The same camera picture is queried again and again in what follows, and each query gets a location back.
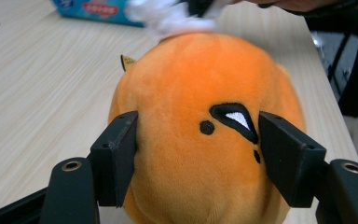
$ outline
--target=orange plush toy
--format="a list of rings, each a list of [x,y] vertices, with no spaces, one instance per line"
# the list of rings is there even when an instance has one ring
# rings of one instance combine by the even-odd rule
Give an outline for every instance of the orange plush toy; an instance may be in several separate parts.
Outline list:
[[[124,208],[136,223],[282,223],[258,116],[304,130],[285,70],[230,35],[163,39],[127,70],[109,119],[136,110],[137,152]]]

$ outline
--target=tissue box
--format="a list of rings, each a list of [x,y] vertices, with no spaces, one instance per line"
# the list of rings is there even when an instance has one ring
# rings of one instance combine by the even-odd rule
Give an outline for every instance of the tissue box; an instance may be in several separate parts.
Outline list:
[[[57,11],[63,16],[94,21],[108,21],[133,26],[140,22],[129,21],[126,17],[127,0],[52,0]]]

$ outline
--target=white tissue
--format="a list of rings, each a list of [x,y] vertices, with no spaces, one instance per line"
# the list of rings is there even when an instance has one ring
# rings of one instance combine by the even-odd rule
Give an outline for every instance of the white tissue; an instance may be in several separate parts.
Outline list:
[[[130,0],[127,16],[132,21],[140,21],[157,39],[194,32],[212,32],[215,28],[213,18],[232,0],[215,0],[204,18],[190,16],[187,3],[178,0]]]

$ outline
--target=black dot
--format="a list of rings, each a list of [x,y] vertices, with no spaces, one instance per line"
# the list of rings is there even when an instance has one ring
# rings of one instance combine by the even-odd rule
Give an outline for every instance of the black dot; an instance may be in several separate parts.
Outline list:
[[[209,120],[205,120],[200,123],[200,131],[208,135],[213,134],[214,125]]]
[[[260,155],[258,154],[258,152],[256,150],[254,150],[255,153],[255,160],[260,163]]]

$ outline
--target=wooden table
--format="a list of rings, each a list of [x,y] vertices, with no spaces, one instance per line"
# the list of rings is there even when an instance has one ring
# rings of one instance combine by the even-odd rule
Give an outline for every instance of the wooden table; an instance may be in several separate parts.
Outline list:
[[[303,18],[248,3],[227,7],[218,32],[265,49],[290,71],[308,135],[327,161],[358,161]],[[60,17],[48,0],[0,0],[0,207],[48,184],[52,167],[85,157],[107,125],[123,71],[157,43],[145,29]],[[103,223],[131,223],[116,208]],[[315,223],[313,209],[292,209],[286,223]]]

